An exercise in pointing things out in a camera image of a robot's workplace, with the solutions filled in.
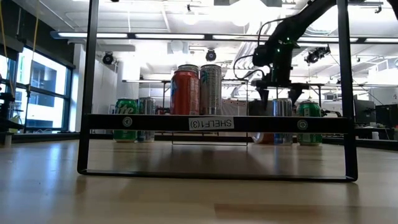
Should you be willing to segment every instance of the metal shelf frame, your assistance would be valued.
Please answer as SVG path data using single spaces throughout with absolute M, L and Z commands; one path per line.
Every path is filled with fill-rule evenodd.
M 239 180 L 284 180 L 309 182 L 354 182 L 358 179 L 358 162 L 354 135 L 353 86 L 351 73 L 351 49 L 349 39 L 348 0 L 337 0 L 338 33 L 340 46 L 342 118 L 301 118 L 235 116 L 234 129 L 214 131 L 264 132 L 264 133 L 342 133 L 344 134 L 345 175 L 340 177 L 301 175 L 231 175 L 170 172 L 121 172 L 118 170 L 88 169 L 88 151 L 91 129 L 131 129 L 156 131 L 189 131 L 190 118 L 202 116 L 179 115 L 108 115 L 91 114 L 94 87 L 96 34 L 99 0 L 90 0 L 86 62 L 83 89 L 83 106 L 77 171 L 83 175 L 108 175 L 124 177 L 166 177 L 183 179 L 239 179 Z

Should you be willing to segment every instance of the red can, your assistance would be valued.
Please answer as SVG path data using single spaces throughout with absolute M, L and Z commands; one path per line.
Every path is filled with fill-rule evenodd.
M 170 113 L 199 115 L 199 78 L 193 71 L 177 70 L 171 81 Z

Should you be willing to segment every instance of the soda can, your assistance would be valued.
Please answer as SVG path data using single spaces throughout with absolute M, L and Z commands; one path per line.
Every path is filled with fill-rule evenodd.
M 139 114 L 153 115 L 156 112 L 155 99 L 145 97 L 139 99 Z M 155 131 L 138 131 L 139 142 L 155 141 Z
M 115 106 L 115 114 L 138 114 L 138 100 L 118 99 Z M 113 139 L 116 142 L 135 142 L 137 131 L 114 130 Z
M 303 101 L 297 107 L 296 114 L 297 116 L 320 118 L 321 108 L 316 102 Z M 322 143 L 322 135 L 307 133 L 298 134 L 297 142 L 300 143 L 301 146 L 319 146 Z
M 180 66 L 178 66 L 178 70 L 181 70 L 181 71 L 193 71 L 193 72 L 195 72 L 195 74 L 199 78 L 199 68 L 196 65 L 190 65 L 190 64 L 180 65 Z
M 281 98 L 272 100 L 272 106 L 274 109 L 274 116 L 292 116 L 293 106 L 291 99 Z M 274 144 L 286 146 L 293 144 L 293 134 L 275 133 Z
M 170 88 L 171 114 L 199 115 L 199 78 L 195 72 L 175 71 Z
M 221 114 L 221 67 L 204 65 L 200 67 L 200 114 Z

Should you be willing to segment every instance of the can lid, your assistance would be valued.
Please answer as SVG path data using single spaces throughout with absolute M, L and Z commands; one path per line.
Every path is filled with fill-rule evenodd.
M 291 100 L 290 98 L 278 98 L 278 99 L 273 99 L 273 100 Z
M 184 66 L 192 66 L 192 67 L 198 68 L 198 66 L 196 66 L 196 65 L 192 65 L 192 64 L 180 65 L 180 66 L 178 66 L 178 67 L 180 68 L 180 67 L 184 67 Z
M 192 71 L 192 70 L 189 70 L 189 69 L 180 69 L 180 70 L 176 70 L 176 71 L 174 71 L 174 74 L 180 73 L 180 72 L 190 72 L 190 73 L 193 73 L 193 74 L 197 74 L 196 72 L 194 72 L 194 71 Z
M 215 64 L 202 65 L 201 68 L 203 68 L 203 67 L 210 67 L 210 66 L 215 66 L 215 67 L 220 67 L 220 68 L 221 68 L 221 66 L 215 65 Z

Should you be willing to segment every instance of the computer monitor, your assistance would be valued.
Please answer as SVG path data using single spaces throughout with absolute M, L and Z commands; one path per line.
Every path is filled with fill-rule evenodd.
M 376 122 L 376 105 L 373 101 L 354 100 L 355 122 L 369 124 Z
M 376 121 L 388 128 L 398 126 L 398 105 L 379 105 L 376 106 Z

